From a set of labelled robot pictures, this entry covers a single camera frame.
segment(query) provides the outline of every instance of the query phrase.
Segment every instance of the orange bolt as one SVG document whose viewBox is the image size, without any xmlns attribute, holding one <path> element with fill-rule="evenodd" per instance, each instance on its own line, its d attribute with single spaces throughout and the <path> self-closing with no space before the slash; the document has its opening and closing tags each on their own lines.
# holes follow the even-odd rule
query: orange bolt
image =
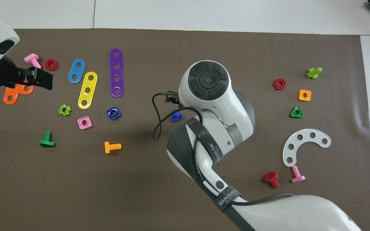
<svg viewBox="0 0 370 231">
<path fill-rule="evenodd" d="M 109 144 L 109 142 L 106 141 L 104 144 L 105 144 L 105 153 L 107 153 L 107 154 L 109 154 L 109 150 L 121 149 L 121 144 L 120 143 Z"/>
</svg>

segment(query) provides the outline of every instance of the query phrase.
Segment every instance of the blue square nut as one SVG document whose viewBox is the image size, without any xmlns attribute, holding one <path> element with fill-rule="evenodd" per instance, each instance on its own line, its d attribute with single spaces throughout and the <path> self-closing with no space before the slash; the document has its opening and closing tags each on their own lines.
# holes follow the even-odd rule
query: blue square nut
<svg viewBox="0 0 370 231">
<path fill-rule="evenodd" d="M 121 112 L 119 111 L 119 109 L 117 107 L 113 107 L 113 108 L 107 110 L 107 114 L 108 114 L 108 117 L 111 120 L 116 120 L 119 117 L 121 117 Z"/>
</svg>

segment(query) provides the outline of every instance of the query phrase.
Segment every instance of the white floor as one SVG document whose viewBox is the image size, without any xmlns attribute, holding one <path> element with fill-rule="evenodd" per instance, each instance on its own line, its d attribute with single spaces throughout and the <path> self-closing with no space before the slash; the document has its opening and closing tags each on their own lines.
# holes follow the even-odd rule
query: white floor
<svg viewBox="0 0 370 231">
<path fill-rule="evenodd" d="M 366 4 L 364 0 L 0 0 L 0 16 L 13 28 L 362 35 L 370 117 L 370 10 Z"/>
</svg>

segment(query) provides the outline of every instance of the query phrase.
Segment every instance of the purple plastic strip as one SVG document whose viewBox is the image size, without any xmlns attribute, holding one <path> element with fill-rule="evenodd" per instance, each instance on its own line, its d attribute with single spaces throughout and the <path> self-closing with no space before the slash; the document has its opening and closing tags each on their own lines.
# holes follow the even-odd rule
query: purple plastic strip
<svg viewBox="0 0 370 231">
<path fill-rule="evenodd" d="M 124 94 L 124 65 L 122 59 L 122 51 L 120 49 L 115 48 L 110 51 L 110 94 L 114 97 L 121 97 Z"/>
</svg>

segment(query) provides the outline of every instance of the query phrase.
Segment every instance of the construction toy piece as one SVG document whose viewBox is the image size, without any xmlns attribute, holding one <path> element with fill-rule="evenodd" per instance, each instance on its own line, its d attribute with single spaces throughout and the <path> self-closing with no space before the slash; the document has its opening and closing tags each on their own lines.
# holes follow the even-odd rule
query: construction toy piece
<svg viewBox="0 0 370 231">
<path fill-rule="evenodd" d="M 314 142 L 323 148 L 330 146 L 330 138 L 320 130 L 307 128 L 293 133 L 285 143 L 282 158 L 284 164 L 288 167 L 296 165 L 296 151 L 299 146 L 306 142 Z"/>
<path fill-rule="evenodd" d="M 300 173 L 299 173 L 299 170 L 298 170 L 298 167 L 296 165 L 292 166 L 292 170 L 294 171 L 294 174 L 295 174 L 295 178 L 292 178 L 292 183 L 295 183 L 295 182 L 298 182 L 298 181 L 301 181 L 301 180 L 304 180 L 305 177 L 302 176 Z"/>
<path fill-rule="evenodd" d="M 67 106 L 66 104 L 63 104 L 58 109 L 58 113 L 63 116 L 69 116 L 69 112 L 71 111 L 71 107 Z"/>
<path fill-rule="evenodd" d="M 121 149 L 121 144 L 120 143 L 115 143 L 115 144 L 109 144 L 108 141 L 104 142 L 105 144 L 105 153 L 109 154 L 110 150 L 119 150 Z"/>
<path fill-rule="evenodd" d="M 51 148 L 55 145 L 54 142 L 51 142 L 49 140 L 49 137 L 51 136 L 51 132 L 50 131 L 46 131 L 45 132 L 45 135 L 44 135 L 44 140 L 41 140 L 40 142 L 40 146 L 43 147 L 43 148 Z"/>
<path fill-rule="evenodd" d="M 124 65 L 122 51 L 112 49 L 109 54 L 110 94 L 121 97 L 124 94 Z"/>
<path fill-rule="evenodd" d="M 79 94 L 78 107 L 88 109 L 94 98 L 95 86 L 97 85 L 98 76 L 95 72 L 88 72 L 82 83 L 81 93 Z"/>
<path fill-rule="evenodd" d="M 316 70 L 311 68 L 308 70 L 308 73 L 306 75 L 308 76 L 308 78 L 316 79 L 321 71 L 322 68 L 320 67 L 318 67 Z"/>
<path fill-rule="evenodd" d="M 88 127 L 91 127 L 92 126 L 91 119 L 87 116 L 79 118 L 78 119 L 78 126 L 79 126 L 79 129 L 81 129 L 81 130 L 85 130 Z"/>
<path fill-rule="evenodd" d="M 38 63 L 37 59 L 39 59 L 39 57 L 36 54 L 32 53 L 28 55 L 27 57 L 25 57 L 24 61 L 32 64 L 32 66 L 34 67 L 41 69 L 41 65 Z"/>
<path fill-rule="evenodd" d="M 119 117 L 121 117 L 121 112 L 117 107 L 112 107 L 109 110 L 107 110 L 107 114 L 111 120 L 116 120 Z"/>
<path fill-rule="evenodd" d="M 72 63 L 71 70 L 68 74 L 68 81 L 71 83 L 78 83 L 85 70 L 85 61 L 82 59 L 77 59 Z"/>
<path fill-rule="evenodd" d="M 304 113 L 302 112 L 301 108 L 299 106 L 295 106 L 291 114 L 289 115 L 291 118 L 302 118 L 304 116 Z"/>
<path fill-rule="evenodd" d="M 273 82 L 273 87 L 275 90 L 282 90 L 286 86 L 286 82 L 284 79 L 276 79 L 275 82 Z"/>
<path fill-rule="evenodd" d="M 17 84 L 15 88 L 6 88 L 4 103 L 12 105 L 16 102 L 19 94 L 29 95 L 33 90 L 34 86 L 25 86 L 21 84 Z"/>
<path fill-rule="evenodd" d="M 265 174 L 263 178 L 265 179 L 266 182 L 270 182 L 274 189 L 279 188 L 279 183 L 276 180 L 278 178 L 276 172 L 268 172 L 267 174 Z"/>
<path fill-rule="evenodd" d="M 54 71 L 58 68 L 58 62 L 53 59 L 48 59 L 45 62 L 45 68 L 50 71 Z"/>
<path fill-rule="evenodd" d="M 181 114 L 179 111 L 177 111 L 176 113 L 174 113 L 172 116 L 171 116 L 171 121 L 173 123 L 176 123 L 178 122 L 179 120 L 182 120 L 184 118 L 184 115 Z"/>
<path fill-rule="evenodd" d="M 302 89 L 299 91 L 298 99 L 305 102 L 311 101 L 311 94 L 310 90 Z"/>
</svg>

